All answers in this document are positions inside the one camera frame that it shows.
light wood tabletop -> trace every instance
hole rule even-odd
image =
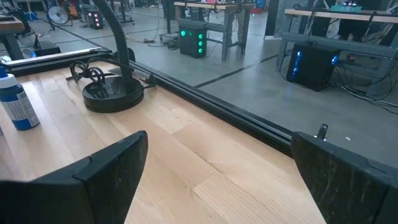
[[[0,33],[9,30],[13,32],[22,32],[25,29],[24,24],[17,18],[14,21],[0,21]]]
[[[185,6],[185,2],[174,2],[174,6]],[[199,7],[204,9],[239,9],[239,5],[237,4],[207,4],[207,3],[194,3],[187,2],[187,7]],[[254,4],[242,4],[243,9],[251,9],[254,7]]]
[[[355,14],[355,13],[340,13],[335,11],[330,12],[314,12],[315,17],[327,17],[327,18],[334,18],[334,19],[352,19],[352,20],[359,20],[359,21],[369,21],[371,18],[371,11],[364,11],[368,12],[367,15],[364,14]],[[374,16],[373,22],[391,22],[391,23],[398,23],[397,16],[385,16],[388,12],[378,11],[377,13],[383,14],[384,16]],[[312,11],[304,11],[304,10],[295,10],[295,9],[285,9],[285,14],[288,15],[296,15],[296,16],[311,16]]]
[[[40,125],[17,131],[0,106],[0,179],[32,180],[145,130],[146,166],[126,223],[325,223],[293,159],[159,86],[129,110],[88,111],[81,89],[90,81],[68,76],[18,78]]]

coiled black cable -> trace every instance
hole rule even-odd
[[[89,78],[93,83],[96,85],[102,84],[105,81],[105,76],[113,75],[111,73],[105,74],[100,68],[98,67],[89,67],[89,62],[84,63],[81,61],[73,62],[70,66],[70,73],[72,74],[71,77],[67,77],[66,80],[74,80],[76,83],[79,82],[82,78]]]

desktop computer tower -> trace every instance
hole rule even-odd
[[[194,58],[206,56],[207,29],[203,26],[180,25],[180,53]]]
[[[327,87],[340,50],[318,44],[296,43],[286,79],[320,91]]]

blue led lights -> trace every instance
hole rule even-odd
[[[332,64],[332,65],[336,65],[337,60],[338,60],[338,55],[335,55],[335,56],[332,58],[332,60],[331,60],[331,64]]]
[[[295,77],[297,72],[299,71],[299,60],[302,58],[302,56],[303,56],[302,52],[297,52],[296,61],[294,62],[294,67],[293,67],[293,77]]]

black flexible arm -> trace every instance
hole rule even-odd
[[[111,27],[114,39],[116,41],[116,48],[119,54],[119,63],[129,66],[129,53],[127,51],[126,36],[124,35],[123,28],[121,27],[118,18],[105,0],[93,1]],[[126,67],[120,67],[120,69],[125,82],[133,79],[130,69]]]

